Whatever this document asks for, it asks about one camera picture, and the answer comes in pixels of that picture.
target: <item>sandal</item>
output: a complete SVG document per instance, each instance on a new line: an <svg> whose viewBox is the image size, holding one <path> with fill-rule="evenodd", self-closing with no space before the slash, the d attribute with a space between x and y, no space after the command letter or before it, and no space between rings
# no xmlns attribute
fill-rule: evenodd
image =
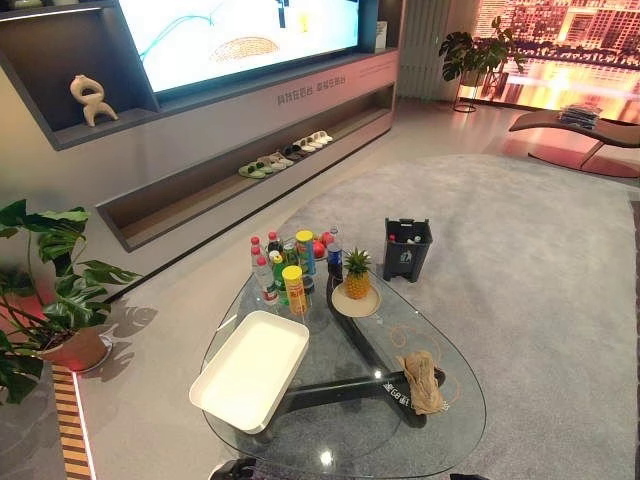
<svg viewBox="0 0 640 480"><path fill-rule="evenodd" d="M303 151L308 153L313 153L316 151L316 147L312 147L311 145L307 145L307 139L301 138L297 142L293 142L294 145L298 145Z"/></svg>
<svg viewBox="0 0 640 480"><path fill-rule="evenodd" d="M286 165L272 159L271 157L258 157L256 163L257 162L264 163L265 166L271 167L272 170L284 170L285 168L287 168Z"/></svg>
<svg viewBox="0 0 640 480"><path fill-rule="evenodd" d="M327 143L333 142L333 137L330 137L329 135L327 135L327 132L325 132L324 130L320 130L319 132L316 132L316 133L318 134L319 138L326 141Z"/></svg>
<svg viewBox="0 0 640 480"><path fill-rule="evenodd" d="M253 165L245 165L244 167L240 167L238 169L238 173L243 177L255 179L264 178L267 176L264 172L256 170L256 167L254 167Z"/></svg>
<svg viewBox="0 0 640 480"><path fill-rule="evenodd" d="M300 160L304 157L304 155L300 153L300 145L287 145L282 149L281 155L289 160Z"/></svg>
<svg viewBox="0 0 640 480"><path fill-rule="evenodd" d="M305 140L307 141L307 145L309 145L309 146L311 146L311 147L313 147L315 149L320 149L320 148L324 147L324 143L316 142L313 139L312 135L309 135L307 138L305 138Z"/></svg>
<svg viewBox="0 0 640 480"><path fill-rule="evenodd" d="M311 135L311 138L313 138L314 142L321 143L322 145L326 145L331 141L331 140L328 140L328 138L331 138L331 137L329 137L326 132L324 132L324 135L321 135L320 132L316 132Z"/></svg>
<svg viewBox="0 0 640 480"><path fill-rule="evenodd" d="M289 160L280 152L272 153L271 155L269 155L269 158L271 159L272 165L273 165L273 162L276 162L276 163L280 163L281 165L284 165L284 167L287 168L294 164L293 161Z"/></svg>
<svg viewBox="0 0 640 480"><path fill-rule="evenodd" d="M251 162L249 165L253 166L256 170L262 173L266 173L267 175L271 175L273 173L273 169L271 168L270 164L264 163L259 159L256 162Z"/></svg>

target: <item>plate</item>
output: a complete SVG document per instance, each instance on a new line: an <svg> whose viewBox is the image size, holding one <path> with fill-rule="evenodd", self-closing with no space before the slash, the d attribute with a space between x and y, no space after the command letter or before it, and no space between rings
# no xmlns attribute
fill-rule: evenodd
<svg viewBox="0 0 640 480"><path fill-rule="evenodd" d="M380 292L371 285L367 296L360 300L347 297L344 283L341 283L331 294L331 303L341 314L347 317L368 317L380 308Z"/></svg>

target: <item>radiator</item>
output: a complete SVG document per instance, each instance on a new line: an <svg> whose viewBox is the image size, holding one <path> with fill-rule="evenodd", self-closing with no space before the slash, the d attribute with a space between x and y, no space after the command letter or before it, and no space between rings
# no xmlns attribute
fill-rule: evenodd
<svg viewBox="0 0 640 480"><path fill-rule="evenodd" d="M399 96L434 98L442 70L438 50L446 35L449 3L450 0L407 0Z"/></svg>

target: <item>television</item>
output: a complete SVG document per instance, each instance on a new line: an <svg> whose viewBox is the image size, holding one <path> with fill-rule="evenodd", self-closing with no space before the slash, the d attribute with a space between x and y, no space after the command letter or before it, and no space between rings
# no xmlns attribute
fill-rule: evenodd
<svg viewBox="0 0 640 480"><path fill-rule="evenodd" d="M154 92L348 50L360 0L120 0Z"/></svg>

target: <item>green glass bottle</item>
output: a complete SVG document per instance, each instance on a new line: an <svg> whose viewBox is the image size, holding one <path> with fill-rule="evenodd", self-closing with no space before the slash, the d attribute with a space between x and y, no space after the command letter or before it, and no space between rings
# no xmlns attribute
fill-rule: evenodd
<svg viewBox="0 0 640 480"><path fill-rule="evenodd" d="M281 255L274 255L271 261L273 262L273 279L276 284L276 288L278 289L280 303L288 305L289 299L287 298L287 288L284 284L284 279L282 278L282 270L285 269L286 265L284 264Z"/></svg>

